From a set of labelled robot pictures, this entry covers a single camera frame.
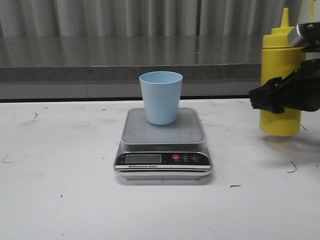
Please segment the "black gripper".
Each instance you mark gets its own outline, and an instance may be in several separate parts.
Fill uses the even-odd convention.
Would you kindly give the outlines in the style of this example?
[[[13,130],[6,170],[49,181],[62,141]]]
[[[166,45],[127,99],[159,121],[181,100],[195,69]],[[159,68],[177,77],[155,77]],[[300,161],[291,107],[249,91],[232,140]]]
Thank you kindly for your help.
[[[297,24],[288,34],[291,47],[302,47],[303,53],[320,51],[320,23]],[[253,109],[282,114],[285,108],[315,112],[320,109],[320,60],[300,63],[287,77],[275,77],[249,91]]]

